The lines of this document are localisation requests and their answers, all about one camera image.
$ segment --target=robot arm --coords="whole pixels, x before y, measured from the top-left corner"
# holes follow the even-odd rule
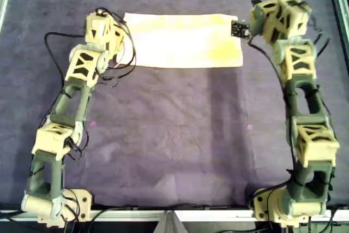
[[[272,62],[281,71],[288,142],[296,153],[291,179],[284,187],[260,189],[254,194],[254,214],[258,220],[282,227],[299,227],[308,216],[324,214],[339,148],[316,85],[316,49],[310,39],[302,38],[311,8],[301,0],[252,3],[250,23],[233,21],[232,35],[250,39],[249,44],[254,36],[262,35],[272,47]],[[304,95],[309,113],[299,112],[300,95]]]
[[[46,122],[37,130],[32,149],[33,160],[22,200],[22,210],[38,214],[39,220],[44,218],[50,221],[61,217],[74,219],[71,213],[66,216],[69,212],[67,198],[64,196],[69,195],[71,190],[64,189],[64,157],[71,150],[81,154],[79,146],[92,90],[107,69],[109,61],[117,54],[126,32],[123,24],[118,23],[103,8],[86,17],[86,43],[77,45],[70,52],[64,86]],[[77,110],[74,116],[69,116],[68,106],[78,93],[80,98]],[[44,177],[47,166],[51,168],[50,182],[46,182]],[[75,196],[81,193],[79,190],[73,191]],[[91,205],[91,195],[88,192],[84,194],[90,199]]]

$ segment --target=cloth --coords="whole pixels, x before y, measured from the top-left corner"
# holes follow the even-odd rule
[[[237,17],[212,15],[143,15],[126,13],[137,65],[157,68],[241,67],[240,39],[230,34]],[[124,58],[132,56],[125,40]]]

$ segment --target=wire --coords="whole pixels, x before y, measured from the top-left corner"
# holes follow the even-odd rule
[[[82,127],[83,127],[83,130],[85,131],[85,134],[86,134],[86,142],[85,142],[84,147],[81,149],[81,151],[84,151],[89,143],[89,133],[88,133],[87,129],[85,128],[85,122],[82,122]]]
[[[50,55],[50,58],[52,59],[53,63],[55,64],[58,72],[59,72],[59,75],[61,77],[61,86],[63,88],[64,86],[64,76],[63,76],[63,72],[62,72],[62,69],[61,67],[59,66],[50,46],[49,46],[49,42],[48,42],[48,38],[50,35],[60,35],[61,37],[69,37],[69,38],[83,38],[84,35],[77,35],[77,34],[66,34],[66,33],[59,33],[59,32],[47,32],[45,34],[45,37],[44,37],[44,40],[45,40],[45,46],[46,46],[46,49],[47,51],[49,52],[49,55]]]
[[[221,230],[217,233],[258,233],[270,230],[270,228],[250,229],[250,230]]]
[[[283,93],[283,92],[284,92],[284,88],[283,88],[281,76],[280,76],[278,70],[276,69],[275,64],[273,63],[272,59],[268,56],[268,54],[267,54],[262,48],[260,48],[259,46],[256,46],[255,44],[252,44],[252,40],[253,40],[253,39],[254,39],[254,37],[251,37],[250,40],[247,42],[247,44],[248,44],[251,48],[253,48],[253,49],[259,51],[260,53],[262,53],[263,55],[265,55],[265,57],[268,59],[268,61],[270,62],[270,64],[272,65],[272,67],[273,67],[273,69],[274,69],[274,71],[275,71],[276,76],[278,77],[279,84],[280,84],[280,87],[281,87],[281,90],[282,90],[282,93]]]
[[[270,228],[273,230],[273,225],[272,225],[272,222],[270,221],[270,213],[269,213],[269,198],[270,196],[272,195],[272,193],[277,190],[277,188],[274,188],[268,195],[267,197],[267,213],[268,213],[268,220],[269,220],[269,225],[270,225]]]
[[[117,68],[117,67],[121,64],[122,60],[124,59],[124,55],[125,55],[125,42],[124,42],[124,40],[122,40],[122,41],[120,42],[120,45],[121,45],[121,44],[123,44],[122,56],[121,56],[119,62],[116,61],[117,54],[114,56],[114,58],[115,58],[115,63],[116,63],[116,64],[115,64],[112,68]]]
[[[75,213],[75,211],[69,205],[65,204],[65,207],[74,215],[74,220],[72,220],[74,222],[74,224],[73,224],[73,228],[71,229],[71,232],[70,232],[70,233],[73,233],[76,223],[79,222],[79,216],[80,216],[80,212],[81,212],[81,207],[80,207],[79,201],[77,200],[77,196],[76,196],[75,192],[72,191],[69,188],[67,188],[67,190],[69,190],[74,195],[75,199],[66,197],[64,195],[63,195],[63,197],[65,199],[67,199],[67,200],[75,202],[76,203],[76,209],[77,209],[77,212]],[[69,222],[65,222],[64,233],[66,232],[66,230],[68,228],[68,224],[69,224]]]
[[[311,233],[311,216],[308,218],[308,233]]]
[[[330,227],[330,232],[332,232],[332,227],[333,227],[333,218],[334,218],[334,215],[336,214],[337,210],[339,209],[339,207],[335,207],[333,210],[332,210],[332,213],[331,213],[331,217],[329,218],[329,221],[327,223],[327,225],[324,227],[323,230],[321,230],[319,233],[324,233],[329,227]]]
[[[325,44],[323,44],[322,48],[319,50],[319,52],[317,53],[317,57],[320,57],[320,55],[322,54],[322,52],[325,50],[325,48],[327,48],[328,43],[330,41],[330,38],[327,38]]]
[[[44,230],[42,230],[42,229],[40,229],[40,228],[34,228],[34,227],[32,227],[32,226],[25,226],[25,225],[22,225],[20,222],[14,220],[14,219],[12,219],[12,218],[5,218],[5,219],[7,219],[7,220],[10,221],[10,222],[13,222],[14,224],[16,224],[16,225],[18,225],[18,226],[20,226],[20,227],[22,227],[22,228],[30,229],[30,230],[33,230],[33,231],[36,231],[36,232],[44,232]]]
[[[119,208],[119,207],[113,207],[113,208],[108,208],[106,210],[102,210],[100,212],[98,212],[92,219],[91,221],[88,223],[88,227],[87,227],[87,233],[90,232],[91,230],[91,227],[92,227],[92,224],[95,222],[95,220],[100,216],[102,215],[103,213],[107,212],[107,211],[113,211],[113,210],[124,210],[124,208]]]

